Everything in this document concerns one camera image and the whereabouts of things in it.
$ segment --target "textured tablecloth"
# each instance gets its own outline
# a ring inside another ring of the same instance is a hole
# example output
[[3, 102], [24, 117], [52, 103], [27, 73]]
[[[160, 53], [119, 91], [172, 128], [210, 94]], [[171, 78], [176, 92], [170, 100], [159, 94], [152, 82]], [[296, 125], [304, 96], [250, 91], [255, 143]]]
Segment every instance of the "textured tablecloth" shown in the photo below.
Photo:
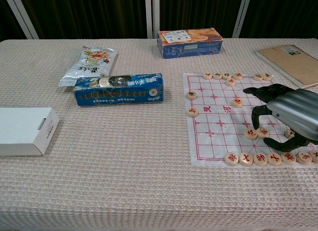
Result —
[[[316, 39], [225, 39], [218, 55], [162, 59], [154, 39], [0, 43], [0, 106], [50, 106], [44, 156], [0, 157], [0, 230], [318, 230], [318, 170], [191, 166], [184, 72], [275, 74], [258, 49]], [[118, 50], [113, 75], [162, 73], [164, 103], [78, 107], [59, 79], [82, 45]]]

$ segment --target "robotic hand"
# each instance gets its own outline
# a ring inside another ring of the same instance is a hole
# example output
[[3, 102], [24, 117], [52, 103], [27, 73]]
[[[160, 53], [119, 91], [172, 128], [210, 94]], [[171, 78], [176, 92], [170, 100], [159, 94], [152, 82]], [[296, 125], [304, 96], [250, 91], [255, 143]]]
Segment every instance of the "robotic hand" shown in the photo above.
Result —
[[290, 152], [310, 142], [318, 145], [318, 94], [305, 89], [294, 90], [281, 84], [250, 87], [243, 92], [253, 94], [267, 103], [254, 107], [252, 111], [255, 129], [259, 128], [260, 115], [273, 115], [295, 132], [295, 136], [284, 143], [265, 138], [264, 142], [271, 148]]

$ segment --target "table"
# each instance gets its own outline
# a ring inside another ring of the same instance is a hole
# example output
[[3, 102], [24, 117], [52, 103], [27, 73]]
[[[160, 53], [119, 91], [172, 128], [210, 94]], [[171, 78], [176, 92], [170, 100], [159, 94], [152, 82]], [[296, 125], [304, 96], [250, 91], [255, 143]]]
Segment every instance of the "table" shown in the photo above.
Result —
[[[44, 156], [0, 157], [0, 230], [317, 230], [318, 170], [191, 166], [182, 74], [278, 74], [255, 50], [317, 39], [224, 39], [218, 55], [161, 59], [155, 39], [0, 43], [0, 106], [51, 106]], [[162, 73], [165, 101], [78, 107], [59, 79], [82, 45], [111, 47], [112, 74]]]

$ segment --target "plastic snack bag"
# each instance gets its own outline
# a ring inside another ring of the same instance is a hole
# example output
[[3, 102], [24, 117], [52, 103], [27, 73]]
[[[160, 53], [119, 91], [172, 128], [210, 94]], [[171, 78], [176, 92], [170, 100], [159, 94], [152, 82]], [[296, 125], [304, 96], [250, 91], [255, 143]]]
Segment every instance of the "plastic snack bag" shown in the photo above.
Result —
[[111, 48], [83, 46], [79, 61], [61, 78], [59, 87], [75, 86], [80, 77], [109, 76], [117, 52]]

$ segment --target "chinese chess board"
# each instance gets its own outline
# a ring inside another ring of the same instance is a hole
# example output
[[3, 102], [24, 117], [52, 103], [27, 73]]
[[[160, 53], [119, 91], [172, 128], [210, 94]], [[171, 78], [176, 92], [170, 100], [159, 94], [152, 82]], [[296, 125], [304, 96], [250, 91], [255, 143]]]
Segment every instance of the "chinese chess board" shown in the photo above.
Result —
[[[192, 165], [201, 166], [228, 166], [224, 162], [224, 156], [228, 152], [240, 154], [241, 152], [255, 155], [255, 153], [269, 154], [276, 152], [266, 145], [263, 139], [248, 140], [244, 136], [247, 128], [253, 128], [251, 112], [253, 107], [265, 104], [252, 94], [245, 94], [243, 89], [248, 87], [262, 87], [277, 83], [275, 78], [271, 81], [256, 81], [253, 75], [244, 75], [242, 80], [236, 80], [234, 87], [225, 84], [225, 80], [206, 80], [202, 76], [183, 74], [184, 96], [192, 90], [197, 93], [195, 100], [185, 97], [185, 109], [195, 107], [198, 109], [197, 117], [187, 116], [189, 145]], [[243, 100], [242, 108], [234, 108], [231, 101], [234, 98]], [[260, 127], [267, 129], [270, 137], [284, 142], [287, 140], [284, 133], [287, 126], [274, 116], [262, 115], [259, 117]], [[310, 152], [317, 146], [309, 144], [300, 148]], [[282, 163], [280, 167], [318, 167], [318, 164], [302, 165], [296, 162], [294, 165]]]

